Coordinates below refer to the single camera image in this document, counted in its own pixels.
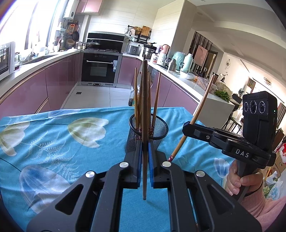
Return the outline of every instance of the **wooden cutting board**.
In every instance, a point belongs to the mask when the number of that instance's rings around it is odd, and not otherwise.
[[[150,30],[151,30],[150,27],[143,26],[141,35],[149,36]]]

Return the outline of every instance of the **blue tablecloth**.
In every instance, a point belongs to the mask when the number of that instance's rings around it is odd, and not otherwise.
[[[3,202],[23,230],[78,177],[88,170],[108,170],[125,156],[131,107],[65,109],[5,117],[0,121],[0,191]],[[192,119],[184,108],[159,108],[169,134],[158,150],[168,157]],[[194,172],[202,169],[221,184],[233,161],[208,143],[187,138],[174,163]],[[147,200],[138,190],[125,189],[120,231],[170,231],[166,189],[152,189]]]

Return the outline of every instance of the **hand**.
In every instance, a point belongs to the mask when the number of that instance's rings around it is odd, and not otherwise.
[[[263,181],[263,174],[261,169],[257,170],[257,173],[244,176],[240,178],[237,175],[237,161],[233,161],[229,167],[229,174],[227,176],[226,191],[232,196],[239,193],[239,188],[241,185],[249,186],[248,193],[254,192],[260,188]]]

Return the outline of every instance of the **person's arm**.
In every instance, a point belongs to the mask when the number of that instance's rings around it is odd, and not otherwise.
[[[266,200],[263,193],[263,174],[260,170],[252,175],[240,178],[237,175],[237,163],[233,161],[227,176],[226,191],[230,194],[238,194],[241,185],[250,186],[249,195],[243,198],[242,206],[251,213],[261,224],[265,231],[280,214],[285,206],[286,197],[277,201]]]

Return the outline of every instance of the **pink sweater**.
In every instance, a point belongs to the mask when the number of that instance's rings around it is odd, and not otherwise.
[[[241,204],[260,222],[262,231],[265,231],[280,214],[285,203],[286,197],[277,201],[266,200],[263,194],[263,186],[261,186],[255,193],[245,197]]]

